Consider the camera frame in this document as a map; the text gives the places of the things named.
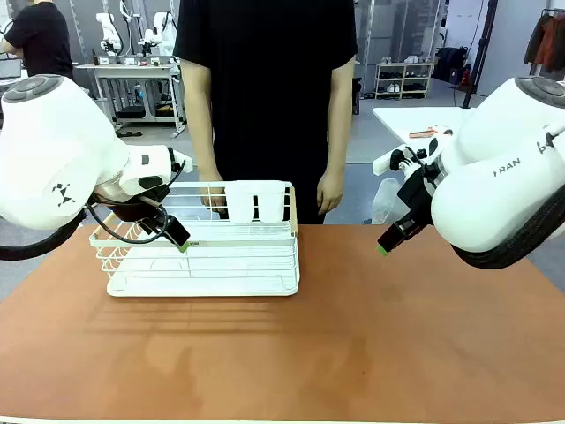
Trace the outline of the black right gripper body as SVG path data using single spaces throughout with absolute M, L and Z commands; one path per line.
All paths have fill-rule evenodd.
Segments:
M 426 184 L 435 188 L 434 178 L 436 176 L 437 170 L 429 165 L 423 165 L 405 180 L 397 194 L 409 209 L 409 212 L 397 222 L 401 230 L 422 230 L 427 225 L 433 224 L 432 195 Z

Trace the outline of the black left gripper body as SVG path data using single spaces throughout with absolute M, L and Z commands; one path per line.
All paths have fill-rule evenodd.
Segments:
M 107 206 L 126 222 L 138 222 L 146 219 L 163 223 L 163 212 L 159 209 L 159 205 L 169 193 L 170 188 L 167 185 L 161 185 L 136 195 L 126 202 L 108 201 Z

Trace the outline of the person right hand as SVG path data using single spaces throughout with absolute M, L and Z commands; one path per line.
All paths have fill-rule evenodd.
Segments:
M 207 185 L 200 188 L 200 199 L 204 206 L 217 213 L 221 219 L 228 219 L 229 213 L 224 186 L 214 186 L 215 182 L 221 181 L 222 177 L 217 170 L 201 170 L 199 182 Z

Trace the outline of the person left hand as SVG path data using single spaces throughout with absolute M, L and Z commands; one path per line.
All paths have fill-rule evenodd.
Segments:
M 326 170 L 317 186 L 318 214 L 337 208 L 343 197 L 344 170 Z

